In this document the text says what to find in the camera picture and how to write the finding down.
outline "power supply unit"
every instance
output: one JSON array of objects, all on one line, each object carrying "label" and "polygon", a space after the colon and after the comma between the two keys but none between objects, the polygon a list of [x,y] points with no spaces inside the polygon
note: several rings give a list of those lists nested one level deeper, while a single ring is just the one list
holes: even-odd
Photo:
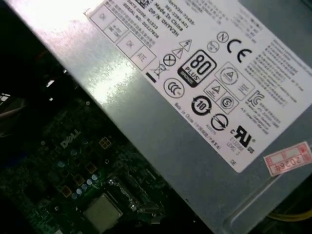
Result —
[{"label": "power supply unit", "polygon": [[302,1],[6,3],[214,233],[248,233],[311,174]]}]

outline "electronic component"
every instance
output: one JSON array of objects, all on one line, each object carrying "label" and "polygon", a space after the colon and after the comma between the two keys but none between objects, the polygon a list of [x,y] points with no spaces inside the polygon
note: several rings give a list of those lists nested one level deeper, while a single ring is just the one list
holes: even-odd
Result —
[{"label": "electronic component", "polygon": [[84,178],[80,174],[75,175],[73,177],[73,180],[78,186],[80,186],[81,184],[85,182]]},{"label": "electronic component", "polygon": [[92,185],[92,184],[93,184],[92,180],[87,179],[87,185]]},{"label": "electronic component", "polygon": [[116,224],[122,212],[103,194],[88,207],[84,215],[102,233]]},{"label": "electronic component", "polygon": [[73,193],[73,194],[72,194],[72,199],[73,199],[73,200],[76,200],[77,198],[78,198],[78,195],[75,194],[75,193]]},{"label": "electronic component", "polygon": [[76,154],[78,154],[78,150],[77,149],[71,149],[70,154],[72,156],[75,156]]},{"label": "electronic component", "polygon": [[111,142],[107,137],[104,137],[99,141],[99,144],[104,150],[106,150],[111,145]]},{"label": "electronic component", "polygon": [[97,181],[98,180],[98,176],[96,174],[93,174],[91,176],[91,179],[94,180],[94,181]]},{"label": "electronic component", "polygon": [[108,181],[110,185],[117,186],[121,193],[125,195],[128,198],[128,201],[130,203],[130,208],[132,210],[137,210],[137,207],[142,205],[143,201],[140,199],[140,196],[137,196],[137,194],[140,194],[142,191],[140,191],[139,187],[133,186],[134,184],[128,183],[126,179],[121,181],[120,178],[112,178]]},{"label": "electronic component", "polygon": [[63,168],[66,166],[66,163],[64,161],[58,161],[57,165],[58,165],[58,167]]},{"label": "electronic component", "polygon": [[83,185],[81,186],[81,188],[82,188],[83,190],[87,190],[87,189],[88,189],[88,185],[87,185],[87,184],[83,184]]},{"label": "electronic component", "polygon": [[72,194],[72,191],[66,185],[62,188],[61,192],[66,198],[68,198]]},{"label": "electronic component", "polygon": [[94,172],[97,171],[97,167],[93,163],[91,163],[91,162],[88,162],[88,164],[85,166],[85,168],[87,169],[87,171],[90,174],[93,174]]},{"label": "electronic component", "polygon": [[77,189],[76,189],[76,193],[77,193],[78,195],[81,195],[81,194],[82,194],[82,189],[81,189],[81,188],[77,188]]}]

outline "silver metal casing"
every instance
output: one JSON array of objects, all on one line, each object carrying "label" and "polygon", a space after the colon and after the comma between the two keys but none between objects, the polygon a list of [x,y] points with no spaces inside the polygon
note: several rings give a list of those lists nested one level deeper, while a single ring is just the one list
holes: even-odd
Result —
[{"label": "silver metal casing", "polygon": [[[6,2],[216,234],[246,234],[311,174],[308,165],[271,178],[263,160],[311,138],[311,107],[238,174],[89,22],[84,12],[100,0]],[[240,2],[312,67],[306,5]]]}]

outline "chip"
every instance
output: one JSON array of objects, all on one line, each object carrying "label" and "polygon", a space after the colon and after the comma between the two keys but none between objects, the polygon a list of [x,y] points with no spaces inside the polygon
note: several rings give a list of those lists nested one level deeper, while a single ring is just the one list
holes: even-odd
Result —
[{"label": "chip", "polygon": [[109,139],[104,137],[99,141],[99,144],[104,150],[106,150],[111,145],[111,142],[109,141]]},{"label": "chip", "polygon": [[73,192],[66,185],[61,190],[64,197],[68,198]]},{"label": "chip", "polygon": [[91,203],[84,215],[97,229],[98,233],[103,233],[117,223],[122,216],[122,212],[110,201],[106,194],[103,194]]},{"label": "chip", "polygon": [[75,175],[74,178],[73,178],[73,180],[74,180],[74,182],[76,182],[76,184],[77,184],[78,186],[80,186],[81,184],[83,184],[84,181],[85,181],[84,178],[83,178],[80,174]]},{"label": "chip", "polygon": [[86,165],[86,169],[90,174],[93,174],[97,170],[97,167],[93,163],[89,162]]}]

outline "capacitor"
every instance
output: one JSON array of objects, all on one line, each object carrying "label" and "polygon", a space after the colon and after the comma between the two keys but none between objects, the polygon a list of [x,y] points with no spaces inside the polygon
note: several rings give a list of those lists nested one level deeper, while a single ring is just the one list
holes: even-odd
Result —
[{"label": "capacitor", "polygon": [[75,193],[73,193],[73,194],[72,194],[72,199],[73,199],[73,200],[76,200],[76,199],[77,199],[77,197],[78,197],[78,195],[77,195],[77,194],[75,194]]},{"label": "capacitor", "polygon": [[96,174],[93,174],[93,175],[91,176],[91,179],[94,180],[94,181],[96,181],[96,180],[98,180],[98,176],[97,176]]},{"label": "capacitor", "polygon": [[93,184],[92,180],[87,179],[87,185],[91,185],[91,184]]},{"label": "capacitor", "polygon": [[66,163],[64,161],[58,161],[58,167],[65,167]]},{"label": "capacitor", "polygon": [[83,184],[83,185],[81,186],[81,188],[82,188],[83,190],[87,190],[87,189],[88,189],[88,185]]},{"label": "capacitor", "polygon": [[76,190],[76,193],[77,193],[78,195],[81,195],[81,194],[82,194],[82,189],[78,188],[78,189]]},{"label": "capacitor", "polygon": [[81,140],[81,143],[82,143],[83,145],[87,145],[87,144],[89,143],[89,141],[88,141],[87,138],[84,137],[84,138]]},{"label": "capacitor", "polygon": [[71,149],[70,154],[72,156],[74,156],[74,155],[78,154],[78,151],[76,149]]}]

